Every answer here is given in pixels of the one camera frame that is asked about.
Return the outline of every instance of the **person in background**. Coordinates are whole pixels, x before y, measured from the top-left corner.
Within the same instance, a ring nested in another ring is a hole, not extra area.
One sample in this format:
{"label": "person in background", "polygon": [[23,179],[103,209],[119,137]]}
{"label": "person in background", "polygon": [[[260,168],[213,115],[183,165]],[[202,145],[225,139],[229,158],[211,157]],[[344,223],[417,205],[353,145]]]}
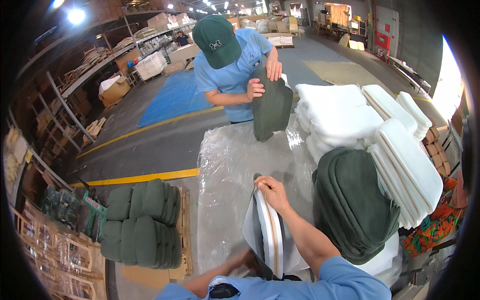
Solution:
{"label": "person in background", "polygon": [[270,176],[259,176],[254,184],[262,191],[268,204],[287,223],[300,255],[319,281],[313,283],[288,279],[267,281],[259,277],[227,277],[244,264],[248,267],[254,254],[247,249],[182,286],[167,284],[156,300],[391,299],[392,294],[383,282],[347,262],[326,235],[293,210],[281,182]]}
{"label": "person in background", "polygon": [[182,31],[177,32],[177,46],[183,47],[190,43],[190,37],[184,35]]}
{"label": "person in background", "polygon": [[266,57],[266,76],[277,81],[282,75],[278,52],[253,29],[236,29],[222,16],[207,16],[193,28],[193,40],[200,48],[195,57],[198,89],[213,105],[223,105],[230,123],[253,119],[252,101],[265,92],[253,73]]}
{"label": "person in background", "polygon": [[437,207],[403,240],[410,256],[419,256],[439,245],[455,228],[468,202],[467,192],[463,190],[462,170],[458,171],[457,178],[442,176],[444,189]]}

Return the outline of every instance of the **light blue polo shirt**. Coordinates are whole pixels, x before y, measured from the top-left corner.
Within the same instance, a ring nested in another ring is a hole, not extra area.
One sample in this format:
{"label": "light blue polo shirt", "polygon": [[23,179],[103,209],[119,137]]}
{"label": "light blue polo shirt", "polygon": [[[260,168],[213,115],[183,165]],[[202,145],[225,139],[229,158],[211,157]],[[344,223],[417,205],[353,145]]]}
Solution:
{"label": "light blue polo shirt", "polygon": [[[390,300],[392,293],[387,286],[347,262],[341,256],[330,257],[320,266],[320,280],[312,283],[307,281],[266,281],[258,277],[234,278],[217,276],[211,282],[229,283],[239,293],[229,299],[238,300]],[[155,300],[200,300],[191,291],[174,283],[163,287]]]}
{"label": "light blue polo shirt", "polygon": [[[253,29],[238,29],[235,35],[242,52],[240,58],[230,65],[215,70],[208,64],[203,51],[195,57],[195,77],[201,92],[218,89],[220,93],[246,93],[248,81],[262,66],[262,55],[272,50],[272,43]],[[251,103],[228,105],[224,106],[224,109],[231,122],[253,119]]]}

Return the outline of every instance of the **orange patterned clothing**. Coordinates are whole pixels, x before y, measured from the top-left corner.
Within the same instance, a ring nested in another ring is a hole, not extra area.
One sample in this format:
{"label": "orange patterned clothing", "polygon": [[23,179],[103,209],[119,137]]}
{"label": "orange patterned clothing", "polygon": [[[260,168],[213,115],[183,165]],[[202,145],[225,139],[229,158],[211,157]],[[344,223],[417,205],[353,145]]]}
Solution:
{"label": "orange patterned clothing", "polygon": [[437,208],[422,221],[420,226],[415,228],[414,232],[403,240],[405,249],[411,256],[421,255],[428,249],[440,244],[453,231],[460,217],[462,209],[450,206],[456,180],[449,177],[442,177],[442,180],[444,190]]}

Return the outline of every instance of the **concrete floor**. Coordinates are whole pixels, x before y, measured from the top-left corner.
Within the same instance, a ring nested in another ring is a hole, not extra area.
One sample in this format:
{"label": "concrete floor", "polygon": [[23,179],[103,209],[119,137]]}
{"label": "concrete floor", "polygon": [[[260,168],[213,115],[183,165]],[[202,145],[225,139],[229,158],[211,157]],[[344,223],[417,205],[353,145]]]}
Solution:
{"label": "concrete floor", "polygon": [[[405,91],[412,96],[425,98],[421,93],[417,95],[395,69],[372,54],[345,48],[323,37],[313,36],[310,29],[306,29],[306,35],[300,40],[294,38],[296,48],[278,49],[279,60],[283,64],[290,86],[294,87],[299,83],[330,85],[311,71],[303,60],[352,61],[376,76],[392,92]],[[107,121],[97,141],[84,152],[137,130],[139,119],[165,80],[165,77],[160,76],[138,84],[118,105],[102,112],[98,118],[106,117]],[[432,103],[417,99],[415,101],[427,116],[434,119],[437,126],[444,125]],[[196,168],[205,131],[227,124],[229,122],[224,111],[217,110],[148,129],[72,160],[65,179],[67,182],[78,182],[74,174],[84,181],[105,180]],[[191,193],[190,228],[195,265],[198,181],[197,178],[186,178],[174,180],[171,184],[184,186]],[[117,187],[119,185],[103,185],[96,188],[99,195],[107,198],[109,192]],[[158,292],[124,279],[121,275],[121,264],[108,264],[108,280],[111,300],[150,299]]]}

